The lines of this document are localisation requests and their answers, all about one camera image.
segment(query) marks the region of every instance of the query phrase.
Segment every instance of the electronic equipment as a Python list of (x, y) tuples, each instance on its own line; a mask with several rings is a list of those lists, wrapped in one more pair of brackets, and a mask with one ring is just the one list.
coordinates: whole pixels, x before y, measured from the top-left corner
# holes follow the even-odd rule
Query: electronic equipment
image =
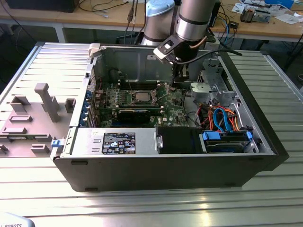
[(271, 16), (270, 16), (270, 12), (268, 11), (268, 9), (258, 8), (258, 9), (255, 9), (255, 14), (252, 18), (252, 21), (268, 23), (270, 20), (270, 17)]
[(91, 46), (64, 145), (52, 141), (74, 190), (242, 186), (288, 158), (228, 54), (195, 61), (172, 86), (153, 48)]
[(240, 15), (240, 20), (245, 23), (250, 23), (255, 15), (255, 8), (251, 6), (245, 6)]
[(239, 23), (234, 22), (234, 21), (230, 21), (228, 24), (228, 27), (231, 29), (238, 29)]
[(79, 0), (6, 0), (11, 9), (54, 10), (72, 13)]

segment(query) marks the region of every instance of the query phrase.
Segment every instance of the white paper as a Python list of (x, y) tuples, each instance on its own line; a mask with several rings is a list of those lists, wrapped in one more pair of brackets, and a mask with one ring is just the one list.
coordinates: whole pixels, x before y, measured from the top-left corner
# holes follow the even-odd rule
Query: white paper
[(283, 14), (283, 15), (280, 15), (280, 16), (278, 16), (276, 18), (278, 20), (281, 20), (281, 21), (283, 21), (285, 23), (288, 23), (290, 25), (295, 24), (295, 23), (297, 23), (299, 21), (298, 18), (296, 18), (296, 17), (294, 17), (292, 15), (289, 15), (289, 14)]
[(235, 6), (232, 8), (232, 12), (235, 13), (242, 13), (242, 11), (244, 10), (245, 4), (241, 4), (241, 3), (236, 3)]

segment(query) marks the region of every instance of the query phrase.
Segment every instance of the blue latch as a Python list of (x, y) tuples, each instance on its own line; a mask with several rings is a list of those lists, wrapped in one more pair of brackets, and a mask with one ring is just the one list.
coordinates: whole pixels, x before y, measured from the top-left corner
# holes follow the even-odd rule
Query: blue latch
[(203, 140), (221, 140), (220, 134), (217, 131), (205, 131), (202, 134)]
[(64, 146), (64, 143), (65, 143), (65, 139), (53, 140), (51, 146), (52, 148), (58, 148)]
[(250, 131), (246, 132), (246, 135), (249, 140), (252, 140), (252, 134)]

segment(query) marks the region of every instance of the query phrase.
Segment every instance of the black computer case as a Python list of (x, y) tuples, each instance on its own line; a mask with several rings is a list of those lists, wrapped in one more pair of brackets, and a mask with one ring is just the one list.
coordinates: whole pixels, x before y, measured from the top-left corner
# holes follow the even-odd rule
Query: black computer case
[(79, 0), (6, 0), (11, 9), (54, 10), (72, 13)]

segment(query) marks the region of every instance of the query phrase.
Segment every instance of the blue plastic part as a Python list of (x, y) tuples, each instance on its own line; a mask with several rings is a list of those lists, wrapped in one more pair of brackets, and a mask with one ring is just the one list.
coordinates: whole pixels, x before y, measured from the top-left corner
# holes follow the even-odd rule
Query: blue plastic part
[(265, 0), (265, 3), (266, 4), (281, 4), (290, 9), (294, 3), (294, 0)]
[(58, 148), (64, 146), (64, 140), (53, 140), (51, 143), (52, 148)]
[(202, 134), (202, 138), (203, 138), (203, 140), (208, 140), (208, 137), (207, 137), (206, 132), (204, 132), (204, 133)]
[(174, 0), (150, 0), (146, 4), (146, 16), (154, 17), (175, 7)]
[(91, 98), (92, 97), (92, 92), (91, 91), (86, 91), (85, 97), (86, 98)]
[(222, 113), (223, 113), (223, 117), (224, 117), (224, 123), (225, 123), (225, 127), (227, 129), (227, 131), (232, 131), (232, 128), (231, 126), (228, 124), (228, 116), (227, 116), (227, 113), (224, 109), (222, 108), (217, 108), (215, 109), (214, 111), (214, 124), (215, 126), (221, 131), (221, 132), (224, 132), (223, 128), (221, 128), (219, 125), (218, 125), (218, 122), (217, 122), (217, 112), (221, 110)]
[(80, 118), (86, 118), (85, 112), (82, 112)]
[(82, 107), (82, 112), (87, 112), (87, 108), (85, 106)]
[(85, 107), (89, 107), (89, 103), (88, 103), (87, 101), (84, 101), (84, 102), (83, 102), (83, 105), (84, 105)]
[(252, 140), (252, 134), (250, 131), (246, 132), (246, 135), (249, 140)]
[(202, 137), (203, 140), (221, 140), (220, 134), (217, 131), (205, 131)]
[(83, 119), (80, 119), (79, 126), (81, 127), (81, 126), (84, 126), (84, 125), (85, 125), (85, 121), (83, 121)]

